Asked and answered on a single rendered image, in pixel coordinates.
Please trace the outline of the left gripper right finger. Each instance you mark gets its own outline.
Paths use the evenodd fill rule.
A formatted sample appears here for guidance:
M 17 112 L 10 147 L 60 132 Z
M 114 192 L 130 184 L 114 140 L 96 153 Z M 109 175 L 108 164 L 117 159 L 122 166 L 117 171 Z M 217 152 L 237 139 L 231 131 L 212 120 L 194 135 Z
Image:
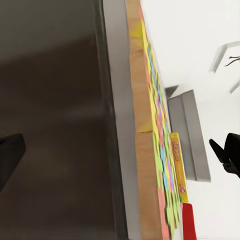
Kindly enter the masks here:
M 227 135 L 224 151 L 240 173 L 240 135 L 229 133 Z

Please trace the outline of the board game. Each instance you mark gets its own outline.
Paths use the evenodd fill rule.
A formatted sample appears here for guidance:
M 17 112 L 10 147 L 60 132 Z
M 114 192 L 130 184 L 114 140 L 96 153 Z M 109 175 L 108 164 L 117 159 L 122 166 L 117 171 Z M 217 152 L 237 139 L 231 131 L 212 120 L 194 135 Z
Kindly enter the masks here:
M 188 187 L 184 169 L 183 155 L 181 151 L 178 132 L 169 133 L 172 145 L 173 162 L 175 168 L 175 177 L 177 181 L 178 195 L 180 199 L 181 210 L 183 204 L 189 203 Z

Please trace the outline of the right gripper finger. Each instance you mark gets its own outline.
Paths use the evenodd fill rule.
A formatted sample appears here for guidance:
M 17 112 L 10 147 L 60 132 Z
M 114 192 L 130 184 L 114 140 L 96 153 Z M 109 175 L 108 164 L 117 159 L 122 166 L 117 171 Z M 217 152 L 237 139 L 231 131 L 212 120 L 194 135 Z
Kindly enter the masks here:
M 228 157 L 228 155 L 226 154 L 226 152 L 224 151 L 224 149 L 218 145 L 213 139 L 209 139 L 209 144 L 210 146 L 213 148 L 215 154 L 217 155 L 219 161 L 222 164 L 222 166 L 224 168 L 235 168 L 235 166 L 230 166 L 228 163 L 231 161 Z

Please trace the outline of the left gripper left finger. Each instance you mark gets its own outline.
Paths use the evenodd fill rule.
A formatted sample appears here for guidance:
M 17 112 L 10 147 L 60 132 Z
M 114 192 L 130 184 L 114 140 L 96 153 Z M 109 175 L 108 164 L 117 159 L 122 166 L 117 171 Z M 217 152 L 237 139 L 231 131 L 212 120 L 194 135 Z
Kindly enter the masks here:
M 22 133 L 0 138 L 0 193 L 26 153 Z

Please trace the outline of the jigsaw puzzle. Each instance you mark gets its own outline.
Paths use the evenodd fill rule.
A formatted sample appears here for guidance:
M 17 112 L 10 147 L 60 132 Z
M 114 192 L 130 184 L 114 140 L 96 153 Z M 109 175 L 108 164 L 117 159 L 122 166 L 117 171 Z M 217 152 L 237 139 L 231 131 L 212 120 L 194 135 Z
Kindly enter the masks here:
M 141 240 L 174 240 L 179 192 L 164 95 L 140 0 L 125 0 Z

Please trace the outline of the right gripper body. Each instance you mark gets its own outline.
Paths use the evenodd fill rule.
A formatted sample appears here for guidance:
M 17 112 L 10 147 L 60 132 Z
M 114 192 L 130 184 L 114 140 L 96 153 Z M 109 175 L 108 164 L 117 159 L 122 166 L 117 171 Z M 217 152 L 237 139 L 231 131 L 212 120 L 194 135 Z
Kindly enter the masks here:
M 229 164 L 231 167 L 234 167 L 234 166 L 235 166 L 232 161 L 230 161 L 228 164 Z M 237 170 L 237 168 L 224 167 L 224 169 L 225 169 L 228 173 L 236 174 L 236 175 L 240 178 L 240 173 L 239 173 L 239 171 Z

